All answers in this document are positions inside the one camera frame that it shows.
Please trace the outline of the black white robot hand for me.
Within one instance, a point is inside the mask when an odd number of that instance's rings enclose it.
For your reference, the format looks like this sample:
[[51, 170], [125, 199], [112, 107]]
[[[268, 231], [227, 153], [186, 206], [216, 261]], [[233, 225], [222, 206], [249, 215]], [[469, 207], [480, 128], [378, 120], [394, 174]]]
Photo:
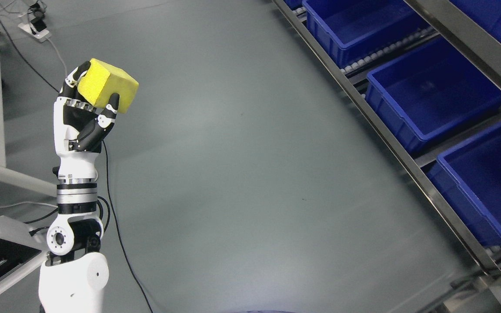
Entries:
[[68, 74], [54, 102], [54, 148], [60, 158], [60, 166], [54, 168], [54, 173], [60, 183], [97, 180], [95, 160], [119, 112], [120, 95], [117, 93], [111, 94], [100, 112], [79, 93], [78, 84], [90, 67], [90, 62], [86, 61]]

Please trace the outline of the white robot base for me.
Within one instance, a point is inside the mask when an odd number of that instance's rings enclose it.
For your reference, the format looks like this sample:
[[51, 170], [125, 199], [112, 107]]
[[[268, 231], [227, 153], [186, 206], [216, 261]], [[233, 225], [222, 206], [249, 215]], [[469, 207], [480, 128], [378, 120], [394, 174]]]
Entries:
[[56, 186], [0, 165], [0, 295], [39, 269], [48, 252], [34, 224], [10, 216], [4, 209], [34, 205], [44, 196], [55, 197]]

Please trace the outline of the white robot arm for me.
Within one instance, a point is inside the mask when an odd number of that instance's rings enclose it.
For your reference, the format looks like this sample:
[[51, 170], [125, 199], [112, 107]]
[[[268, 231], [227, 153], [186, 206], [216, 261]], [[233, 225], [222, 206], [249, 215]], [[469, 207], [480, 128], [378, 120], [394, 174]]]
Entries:
[[42, 313], [101, 313], [109, 266], [100, 252], [104, 226], [97, 212], [97, 176], [59, 177], [57, 217], [48, 228], [40, 266]]

